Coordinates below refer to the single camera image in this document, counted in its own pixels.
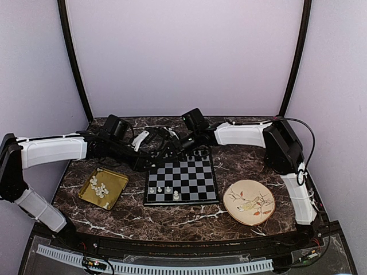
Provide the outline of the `black grey chessboard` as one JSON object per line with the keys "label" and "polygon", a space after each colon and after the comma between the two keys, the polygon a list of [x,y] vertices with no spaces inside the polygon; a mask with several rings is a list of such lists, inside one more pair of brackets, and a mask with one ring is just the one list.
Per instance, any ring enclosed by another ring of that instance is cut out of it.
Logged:
{"label": "black grey chessboard", "polygon": [[[173,199],[177,190],[179,200]],[[210,205],[220,202],[212,154],[196,150],[184,160],[151,168],[146,174],[144,206]]]}

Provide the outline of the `white chess king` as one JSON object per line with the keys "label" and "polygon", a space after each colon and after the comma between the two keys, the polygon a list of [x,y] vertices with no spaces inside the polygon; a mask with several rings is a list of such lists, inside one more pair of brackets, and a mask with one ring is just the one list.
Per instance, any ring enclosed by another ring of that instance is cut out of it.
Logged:
{"label": "white chess king", "polygon": [[174,199],[175,201],[178,201],[178,200],[179,200],[179,193],[178,193],[178,191],[177,191],[177,190],[175,190],[175,191],[173,192],[173,199]]}

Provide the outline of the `gold square tray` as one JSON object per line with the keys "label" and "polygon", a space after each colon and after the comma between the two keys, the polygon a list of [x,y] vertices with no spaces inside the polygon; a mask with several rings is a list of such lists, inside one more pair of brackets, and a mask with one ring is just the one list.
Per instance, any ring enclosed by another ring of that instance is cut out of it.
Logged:
{"label": "gold square tray", "polygon": [[78,197],[105,210],[111,210],[126,188],[129,178],[123,174],[97,167],[85,181]]}

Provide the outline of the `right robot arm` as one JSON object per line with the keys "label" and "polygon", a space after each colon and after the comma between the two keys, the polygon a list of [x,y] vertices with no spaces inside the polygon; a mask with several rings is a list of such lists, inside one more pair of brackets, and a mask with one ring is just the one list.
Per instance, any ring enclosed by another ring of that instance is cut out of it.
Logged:
{"label": "right robot arm", "polygon": [[265,164],[280,175],[285,183],[295,210],[299,225],[311,225],[317,216],[316,206],[307,189],[307,166],[303,146],[290,119],[276,117],[271,120],[250,123],[209,124],[198,108],[182,115],[190,131],[188,136],[179,138],[169,131],[163,148],[166,160],[179,158],[200,146],[244,145],[265,149]]}

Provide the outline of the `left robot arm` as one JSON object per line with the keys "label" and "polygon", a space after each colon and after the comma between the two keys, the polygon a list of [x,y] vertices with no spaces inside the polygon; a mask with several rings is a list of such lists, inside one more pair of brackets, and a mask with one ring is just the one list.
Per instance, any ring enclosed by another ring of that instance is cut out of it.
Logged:
{"label": "left robot arm", "polygon": [[36,193],[24,180],[23,170],[33,166],[66,160],[114,158],[127,163],[132,170],[143,171],[153,162],[152,154],[139,151],[143,137],[124,142],[130,124],[109,115],[97,134],[89,131],[38,138],[17,138],[8,133],[1,143],[1,199],[15,203],[58,234],[58,240],[69,250],[81,245],[73,223]]}

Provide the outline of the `cream plate with bird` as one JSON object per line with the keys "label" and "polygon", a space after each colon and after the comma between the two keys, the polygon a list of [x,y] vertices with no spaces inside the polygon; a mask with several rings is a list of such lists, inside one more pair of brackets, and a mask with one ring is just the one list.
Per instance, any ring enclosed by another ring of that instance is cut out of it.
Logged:
{"label": "cream plate with bird", "polygon": [[247,226],[264,223],[276,209],[273,193],[255,180],[240,180],[230,185],[222,200],[229,215]]}

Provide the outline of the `left black frame post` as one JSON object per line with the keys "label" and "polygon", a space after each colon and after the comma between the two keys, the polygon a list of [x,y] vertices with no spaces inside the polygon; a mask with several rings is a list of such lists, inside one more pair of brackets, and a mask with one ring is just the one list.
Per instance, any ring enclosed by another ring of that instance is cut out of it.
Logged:
{"label": "left black frame post", "polygon": [[73,44],[71,28],[69,24],[67,3],[65,0],[57,0],[58,13],[60,17],[61,28],[64,37],[64,43],[67,50],[67,55],[69,59],[69,64],[72,70],[73,78],[77,88],[80,102],[83,107],[84,114],[87,121],[91,123],[94,120],[92,110],[87,99],[87,94],[84,88],[83,80],[80,73],[80,68],[77,62],[76,52]]}

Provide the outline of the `black frame post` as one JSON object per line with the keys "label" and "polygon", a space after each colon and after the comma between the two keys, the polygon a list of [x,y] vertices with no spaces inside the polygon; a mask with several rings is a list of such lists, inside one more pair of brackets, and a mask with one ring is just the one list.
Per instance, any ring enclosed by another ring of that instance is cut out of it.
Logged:
{"label": "black frame post", "polygon": [[76,52],[73,44],[71,28],[69,24],[67,3],[65,0],[57,0],[58,13],[60,17],[61,28],[64,37],[64,43],[67,50],[67,55],[69,59],[69,64],[72,70],[73,78],[77,88],[80,102],[83,107],[84,114],[87,121],[91,123],[94,120],[92,110],[87,99],[87,94],[84,88],[83,80],[80,73],[80,68],[77,62]]}
{"label": "black frame post", "polygon": [[295,87],[296,78],[298,76],[299,67],[303,55],[304,45],[306,42],[307,31],[309,27],[309,20],[311,14],[312,0],[303,1],[302,16],[300,21],[298,39],[295,47],[294,58],[289,74],[289,78],[284,92],[283,100],[280,106],[278,115],[285,116],[290,104],[291,96]]}

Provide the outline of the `right black frame post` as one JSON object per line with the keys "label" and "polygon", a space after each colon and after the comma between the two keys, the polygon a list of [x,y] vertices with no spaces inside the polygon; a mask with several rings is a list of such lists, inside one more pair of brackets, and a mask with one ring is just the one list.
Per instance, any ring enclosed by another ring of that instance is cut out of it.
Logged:
{"label": "right black frame post", "polygon": [[309,27],[309,20],[311,14],[312,0],[303,1],[302,16],[300,21],[298,39],[295,47],[294,58],[289,74],[289,78],[284,92],[283,100],[280,106],[278,115],[285,116],[290,104],[291,96],[295,87],[296,78],[298,76],[299,67],[303,55],[304,45],[306,42],[307,31]]}

